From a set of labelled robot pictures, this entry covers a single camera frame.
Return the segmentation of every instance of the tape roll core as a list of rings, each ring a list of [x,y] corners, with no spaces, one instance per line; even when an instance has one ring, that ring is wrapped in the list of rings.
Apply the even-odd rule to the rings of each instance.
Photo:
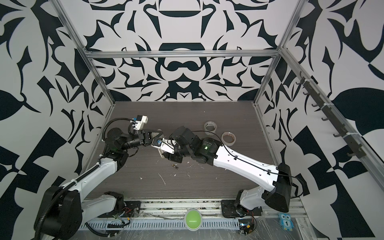
[[[215,133],[216,132],[216,129],[217,129],[217,125],[215,122],[212,122],[212,121],[208,121],[204,124],[204,130],[205,131],[210,131],[210,132],[213,132]],[[213,133],[210,133],[210,132],[205,132],[205,134],[207,135],[213,135]]]
[[[224,140],[224,137],[225,136],[230,136],[230,137],[232,137],[232,139],[233,139],[233,141],[232,142],[226,142],[225,140]],[[224,143],[224,145],[226,145],[226,146],[232,146],[235,142],[236,142],[236,136],[233,134],[233,133],[231,133],[231,132],[225,132],[225,133],[223,133],[223,135],[221,135],[221,141]]]

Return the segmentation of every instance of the black and white patterned wall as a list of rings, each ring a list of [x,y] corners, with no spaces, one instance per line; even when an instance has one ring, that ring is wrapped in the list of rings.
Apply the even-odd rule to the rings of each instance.
[[[108,58],[95,65],[116,101],[253,100],[271,57]]]
[[[310,0],[288,50],[383,157],[383,1]],[[304,183],[301,197],[319,239],[382,239],[384,192],[279,62],[259,106],[279,159]],[[296,193],[302,192],[297,184]]]
[[[88,50],[277,48],[297,0],[63,0]]]
[[[47,0],[0,3],[1,239],[32,239],[41,198],[79,175],[110,103]]]
[[[91,51],[276,49],[297,0],[65,0]],[[253,100],[271,59],[102,59],[117,101]]]

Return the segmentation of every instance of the owl figure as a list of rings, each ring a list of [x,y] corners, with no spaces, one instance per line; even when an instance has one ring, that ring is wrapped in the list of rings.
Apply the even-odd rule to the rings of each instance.
[[[280,225],[286,231],[292,231],[293,222],[291,220],[291,215],[279,213]]]

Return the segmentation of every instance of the round green light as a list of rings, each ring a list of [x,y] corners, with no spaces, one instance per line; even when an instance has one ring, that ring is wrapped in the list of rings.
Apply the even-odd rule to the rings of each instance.
[[[199,228],[201,225],[201,221],[201,215],[195,209],[190,210],[185,216],[185,223],[187,224],[187,227],[191,230]]]

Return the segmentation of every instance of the debris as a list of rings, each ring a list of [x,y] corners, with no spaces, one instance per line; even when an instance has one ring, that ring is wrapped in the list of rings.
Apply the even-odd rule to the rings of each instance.
[[[161,180],[163,180],[163,183],[164,183],[164,186],[165,186],[165,181],[164,181],[164,179],[163,179],[163,177],[158,173],[158,175],[161,177]]]

